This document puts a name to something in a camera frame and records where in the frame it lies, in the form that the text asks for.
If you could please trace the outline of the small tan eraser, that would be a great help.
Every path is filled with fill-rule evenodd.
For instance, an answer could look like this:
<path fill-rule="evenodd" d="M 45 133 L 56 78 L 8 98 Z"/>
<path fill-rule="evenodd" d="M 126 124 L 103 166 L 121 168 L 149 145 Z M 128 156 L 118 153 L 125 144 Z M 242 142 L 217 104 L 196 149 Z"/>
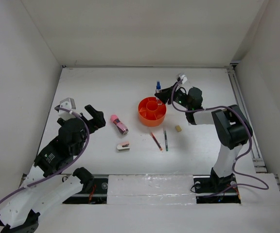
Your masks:
<path fill-rule="evenodd" d="M 181 127 L 179 125 L 175 126 L 175 129 L 176 129 L 177 132 L 181 132 L 182 131 L 182 129 L 181 129 Z"/>

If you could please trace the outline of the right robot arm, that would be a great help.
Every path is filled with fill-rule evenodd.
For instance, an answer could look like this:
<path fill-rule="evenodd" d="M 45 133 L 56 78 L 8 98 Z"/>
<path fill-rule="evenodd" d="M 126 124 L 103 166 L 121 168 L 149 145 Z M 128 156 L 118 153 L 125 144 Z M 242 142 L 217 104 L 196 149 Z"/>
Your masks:
<path fill-rule="evenodd" d="M 235 165 L 240 150 L 251 142 L 252 128 L 238 105 L 204 109 L 202 91 L 192 87 L 185 92 L 173 86 L 155 93 L 164 104 L 177 103 L 184 107 L 187 121 L 192 125 L 213 125 L 220 141 L 220 151 L 208 178 L 195 178 L 191 190 L 195 193 L 220 195 L 235 188 Z"/>

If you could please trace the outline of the orange red pen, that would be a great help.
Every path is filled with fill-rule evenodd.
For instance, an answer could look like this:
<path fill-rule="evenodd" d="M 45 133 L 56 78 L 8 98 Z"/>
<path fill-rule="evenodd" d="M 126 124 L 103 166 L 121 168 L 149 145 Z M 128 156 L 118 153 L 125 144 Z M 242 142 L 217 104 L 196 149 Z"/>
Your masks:
<path fill-rule="evenodd" d="M 160 143 L 158 142 L 158 140 L 156 139 L 156 137 L 154 136 L 154 134 L 152 132 L 150 132 L 150 135 L 153 138 L 156 145 L 158 146 L 159 150 L 162 151 L 162 147 L 161 147 Z"/>

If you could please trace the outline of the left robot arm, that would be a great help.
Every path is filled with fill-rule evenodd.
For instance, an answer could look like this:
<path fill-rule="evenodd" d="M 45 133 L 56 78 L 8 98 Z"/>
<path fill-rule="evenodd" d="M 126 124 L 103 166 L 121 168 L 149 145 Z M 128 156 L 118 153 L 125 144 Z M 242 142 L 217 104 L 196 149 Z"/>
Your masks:
<path fill-rule="evenodd" d="M 19 189 L 0 200 L 3 233 L 33 233 L 48 210 L 74 194 L 94 189 L 94 176 L 80 167 L 48 191 L 50 179 L 75 163 L 86 150 L 90 135 L 106 125 L 104 114 L 91 105 L 85 106 L 92 117 L 90 120 L 67 105 L 60 104 L 55 110 L 60 115 L 58 135 L 36 156 Z"/>

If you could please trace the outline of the green and white pen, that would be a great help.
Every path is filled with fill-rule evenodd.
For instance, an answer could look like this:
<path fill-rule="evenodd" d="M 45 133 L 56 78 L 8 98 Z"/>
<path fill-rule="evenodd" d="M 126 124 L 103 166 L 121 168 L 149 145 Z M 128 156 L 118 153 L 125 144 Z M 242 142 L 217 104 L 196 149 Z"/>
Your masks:
<path fill-rule="evenodd" d="M 166 151 L 169 151 L 169 147 L 168 147 L 168 138 L 167 138 L 167 131 L 164 130 L 163 133 L 164 133 L 165 149 L 166 149 Z"/>

